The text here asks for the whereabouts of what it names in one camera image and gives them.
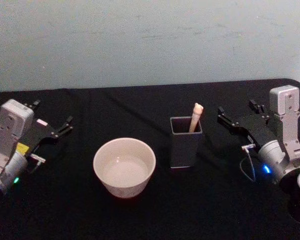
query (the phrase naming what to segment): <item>white wall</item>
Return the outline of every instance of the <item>white wall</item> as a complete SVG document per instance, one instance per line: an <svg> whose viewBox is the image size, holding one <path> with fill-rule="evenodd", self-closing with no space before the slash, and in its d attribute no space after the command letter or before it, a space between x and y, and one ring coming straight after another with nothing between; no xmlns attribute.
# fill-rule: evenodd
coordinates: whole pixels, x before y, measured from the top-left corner
<svg viewBox="0 0 300 240"><path fill-rule="evenodd" d="M0 0L0 91L300 81L300 0Z"/></svg>

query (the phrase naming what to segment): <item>pen holder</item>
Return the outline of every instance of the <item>pen holder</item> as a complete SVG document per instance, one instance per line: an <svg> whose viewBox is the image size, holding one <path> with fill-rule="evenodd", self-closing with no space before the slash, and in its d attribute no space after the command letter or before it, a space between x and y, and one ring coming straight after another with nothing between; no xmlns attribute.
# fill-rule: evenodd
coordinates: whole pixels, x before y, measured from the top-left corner
<svg viewBox="0 0 300 240"><path fill-rule="evenodd" d="M192 167L196 163L196 153L199 140L202 137L200 121L198 121L194 132L189 132L191 116L171 117L170 123L170 167L172 169Z"/></svg>

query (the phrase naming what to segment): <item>black table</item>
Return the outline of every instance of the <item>black table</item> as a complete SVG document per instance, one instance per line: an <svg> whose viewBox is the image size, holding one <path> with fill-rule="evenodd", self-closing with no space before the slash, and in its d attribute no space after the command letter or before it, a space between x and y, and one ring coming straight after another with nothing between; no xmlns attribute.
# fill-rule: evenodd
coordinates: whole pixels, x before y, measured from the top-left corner
<svg viewBox="0 0 300 240"><path fill-rule="evenodd" d="M22 175L0 202L0 239L294 239L300 224L288 214L289 196L254 160L257 182L239 169L242 140L217 123L217 108L247 114L255 99L269 106L272 88L291 79L214 82L99 89L0 92L21 103L41 99L35 117L54 127L74 117L73 132L37 154L46 163ZM169 168L170 117L205 107L196 165ZM147 143L156 167L132 200L110 195L93 171L104 143L120 137Z"/></svg>

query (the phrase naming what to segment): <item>wire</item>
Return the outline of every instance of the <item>wire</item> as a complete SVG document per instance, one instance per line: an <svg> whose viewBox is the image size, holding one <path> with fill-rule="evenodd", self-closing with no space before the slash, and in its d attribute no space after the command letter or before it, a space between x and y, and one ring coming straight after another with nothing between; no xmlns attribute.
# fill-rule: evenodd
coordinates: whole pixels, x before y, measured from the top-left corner
<svg viewBox="0 0 300 240"><path fill-rule="evenodd" d="M38 161L38 163L36 164L36 166L31 171L29 171L29 174L33 174L38 169L38 167L40 167L40 165L41 165L41 162Z"/></svg>
<svg viewBox="0 0 300 240"><path fill-rule="evenodd" d="M246 172L242 169L242 163L243 163L244 160L247 159L247 157L245 157L244 159L241 160L241 162L240 162L240 164L239 164L240 170L241 170L241 172L242 172L242 173L243 173L243 174L244 174L251 182L255 183L255 182L256 182L256 174L255 174L254 164L253 164L253 162L252 162L252 160L251 160L249 151L246 149L245 152L246 152L246 154L247 154L248 157L249 157L249 161L250 161L250 166L251 166L251 171L252 171L253 178L249 177L248 174L246 174Z"/></svg>

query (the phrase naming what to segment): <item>white stick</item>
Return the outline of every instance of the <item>white stick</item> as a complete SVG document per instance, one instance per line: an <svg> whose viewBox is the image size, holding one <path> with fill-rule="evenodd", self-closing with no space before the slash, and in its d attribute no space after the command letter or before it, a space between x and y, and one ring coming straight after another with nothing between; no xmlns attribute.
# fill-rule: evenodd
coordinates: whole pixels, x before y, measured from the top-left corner
<svg viewBox="0 0 300 240"><path fill-rule="evenodd" d="M190 128L189 128L189 133L193 133L195 131L196 126L198 124L198 121L200 119L200 116L201 116L203 110L204 110L203 106L201 106L198 103L194 104L193 113L192 113L192 117L191 117Z"/></svg>

